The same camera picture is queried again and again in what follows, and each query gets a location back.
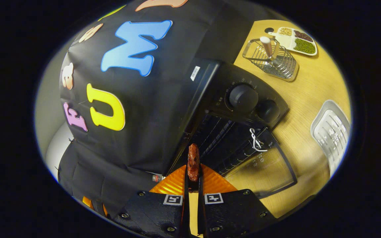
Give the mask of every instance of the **wooden handle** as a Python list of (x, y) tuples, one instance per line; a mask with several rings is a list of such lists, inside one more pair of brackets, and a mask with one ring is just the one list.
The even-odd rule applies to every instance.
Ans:
[(260, 41), (261, 41), (261, 43), (263, 44), (263, 47), (266, 50), (267, 56), (271, 57), (273, 55), (273, 50), (271, 48), (271, 40), (270, 40), (270, 38), (268, 38), (266, 36), (261, 36), (260, 37)]

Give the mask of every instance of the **wire basket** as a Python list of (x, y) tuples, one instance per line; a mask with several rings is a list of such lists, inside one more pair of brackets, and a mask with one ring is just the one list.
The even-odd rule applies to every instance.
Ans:
[(267, 74), (288, 82), (293, 81), (298, 73), (298, 63), (285, 47), (280, 46), (276, 39), (270, 38), (270, 40), (273, 51), (271, 57), (267, 56), (266, 50), (259, 39), (250, 40), (242, 56)]

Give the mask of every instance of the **oven knob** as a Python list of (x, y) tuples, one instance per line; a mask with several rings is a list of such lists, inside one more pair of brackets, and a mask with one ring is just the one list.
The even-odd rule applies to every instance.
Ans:
[(263, 101), (257, 107), (257, 114), (265, 122), (273, 122), (280, 116), (280, 108), (273, 100)]
[(258, 103), (258, 93), (249, 85), (236, 86), (229, 95), (230, 104), (240, 112), (250, 112)]

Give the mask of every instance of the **blue letter m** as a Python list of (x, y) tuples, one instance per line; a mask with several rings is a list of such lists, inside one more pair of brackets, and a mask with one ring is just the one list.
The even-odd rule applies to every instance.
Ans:
[(105, 72), (110, 67), (135, 69), (145, 77), (151, 72), (154, 56), (147, 55), (143, 58), (131, 57), (136, 54), (148, 52), (158, 48), (156, 44), (142, 36), (152, 36), (155, 40), (163, 39), (170, 29), (172, 21), (123, 23), (115, 32), (115, 36), (122, 38), (126, 43), (107, 51), (101, 61), (101, 71)]

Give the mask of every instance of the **wooden tabletop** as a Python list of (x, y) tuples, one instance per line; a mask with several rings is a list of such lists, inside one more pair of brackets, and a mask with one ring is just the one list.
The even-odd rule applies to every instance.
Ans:
[[(276, 218), (279, 218), (309, 196), (318, 193), (330, 178), (328, 160), (310, 132), (311, 124), (323, 103), (329, 99), (336, 102), (349, 122), (351, 122), (351, 106), (343, 75), (318, 42), (316, 42), (318, 53), (315, 56), (290, 51), (299, 63), (298, 75), (292, 82), (272, 77), (243, 58), (242, 53), (249, 40), (259, 39), (261, 36), (272, 38), (264, 31), (268, 27), (273, 28), (274, 32), (277, 32), (279, 27), (303, 30), (289, 21), (255, 21), (246, 41), (242, 43), (242, 49), (234, 64), (273, 87), (284, 98), (290, 109), (274, 129), (273, 135), (288, 158), (298, 182), (286, 190), (260, 200)], [(275, 176), (261, 178), (257, 174), (245, 173), (239, 169), (235, 169), (235, 172), (229, 173), (225, 178), (237, 189), (253, 187), (257, 182), (262, 184), (274, 182), (272, 179), (280, 179)], [(192, 211), (192, 208), (197, 207), (197, 196), (194, 194), (190, 196), (190, 207), (190, 228), (196, 235), (196, 211)]]

